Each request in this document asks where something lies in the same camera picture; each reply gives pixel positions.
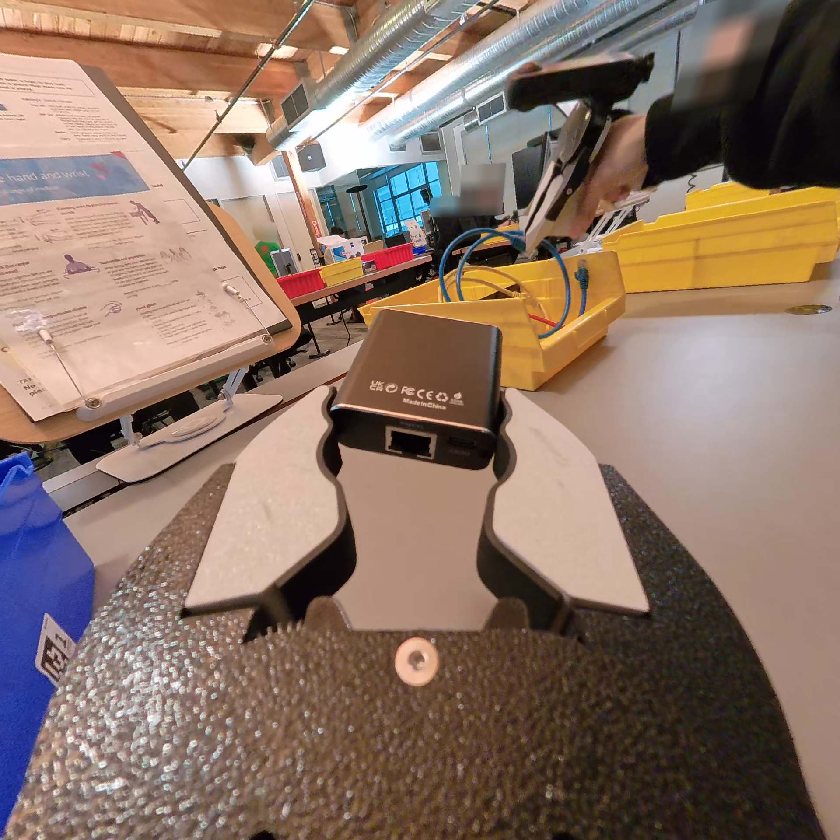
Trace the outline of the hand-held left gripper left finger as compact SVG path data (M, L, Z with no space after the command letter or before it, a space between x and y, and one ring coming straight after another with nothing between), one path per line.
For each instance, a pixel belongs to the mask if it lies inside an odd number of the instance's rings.
M184 602L186 616L255 610L255 622L301 621L355 570L338 480L342 458L322 385L266 426L236 458Z

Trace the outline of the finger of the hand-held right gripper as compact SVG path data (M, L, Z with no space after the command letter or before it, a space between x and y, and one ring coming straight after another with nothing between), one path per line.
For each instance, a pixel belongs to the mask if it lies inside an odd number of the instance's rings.
M538 245L546 238L569 236L576 205L574 195L612 126L612 121L595 121L575 128L568 121L559 131L537 189Z
M567 118L546 164L522 225L524 254L533 256L547 237L570 233L593 150L593 111L578 101Z

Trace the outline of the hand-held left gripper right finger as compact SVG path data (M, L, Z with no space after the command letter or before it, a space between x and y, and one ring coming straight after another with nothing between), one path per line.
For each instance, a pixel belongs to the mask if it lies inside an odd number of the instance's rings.
M567 634L578 610L647 616L650 604L601 467L522 392L501 396L478 574L533 631Z

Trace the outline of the yellow divided storage bin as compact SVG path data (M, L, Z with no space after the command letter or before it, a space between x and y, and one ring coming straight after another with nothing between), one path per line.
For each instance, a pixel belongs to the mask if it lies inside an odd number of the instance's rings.
M493 325L502 335L501 384L535 392L606 337L624 315L626 292L612 251L562 255L494 268L468 266L459 297L455 272L360 308L370 327L385 309Z

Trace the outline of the black network splitter box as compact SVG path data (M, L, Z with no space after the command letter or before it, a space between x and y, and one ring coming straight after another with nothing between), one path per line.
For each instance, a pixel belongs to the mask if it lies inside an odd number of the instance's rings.
M501 346L492 325L380 311L329 409L339 443L488 467L501 423Z

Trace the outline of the blue storage bin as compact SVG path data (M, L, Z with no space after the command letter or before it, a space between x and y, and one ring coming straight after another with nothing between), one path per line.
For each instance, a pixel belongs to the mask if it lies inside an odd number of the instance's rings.
M20 453L1 463L1 824L92 613L95 569Z

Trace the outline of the grey desk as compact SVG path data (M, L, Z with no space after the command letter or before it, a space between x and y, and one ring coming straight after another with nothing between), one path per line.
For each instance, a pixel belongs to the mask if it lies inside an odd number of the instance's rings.
M528 399L615 467L725 596L838 838L838 262L789 286L632 295L606 339ZM475 560L491 470L342 458L352 624L478 628L493 603Z

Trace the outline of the person's right hand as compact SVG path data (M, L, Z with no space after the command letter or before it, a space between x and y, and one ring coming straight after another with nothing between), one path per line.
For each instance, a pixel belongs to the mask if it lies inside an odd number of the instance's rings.
M569 225L573 240L583 236L599 211L623 202L642 188L648 173L645 130L643 113L621 117L611 127L574 195L575 213Z

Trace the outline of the large yellow storage bin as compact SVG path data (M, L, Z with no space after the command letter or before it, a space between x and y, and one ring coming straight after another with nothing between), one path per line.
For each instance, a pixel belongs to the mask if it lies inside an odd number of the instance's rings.
M735 204L639 222L605 236L628 293L800 284L838 245L835 203Z
M826 202L833 202L838 207L838 201L838 188L812 186L772 192L771 190L756 190L728 181L712 185L704 190L689 192L686 195L686 210L694 211L732 204L739 206L748 204L749 209L769 209Z

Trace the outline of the wooden background table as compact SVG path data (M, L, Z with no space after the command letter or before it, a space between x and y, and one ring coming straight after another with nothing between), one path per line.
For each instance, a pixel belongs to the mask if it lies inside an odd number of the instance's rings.
M324 298L329 298L330 296L335 296L341 292L351 290L357 287L362 287L367 284L372 284L376 281L385 280L389 277L395 276L407 270L415 270L426 264L429 264L433 261L431 255L421 255L419 257L414 258L411 261L404 262L397 266L392 266L389 268L385 268L382 270L377 270L372 272L368 275L363 275L359 278L353 278L351 280L347 280L343 283L339 283L335 286L325 287L323 289L315 290L310 292L307 295L303 295L300 297L296 297L290 299L290 304L298 308L308 303L315 302L316 300L321 300Z

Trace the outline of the printed instruction sheet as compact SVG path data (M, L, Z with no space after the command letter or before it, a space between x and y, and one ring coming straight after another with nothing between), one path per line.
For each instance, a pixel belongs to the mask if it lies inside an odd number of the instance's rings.
M118 93L10 55L1 92L2 385L32 421L290 328Z

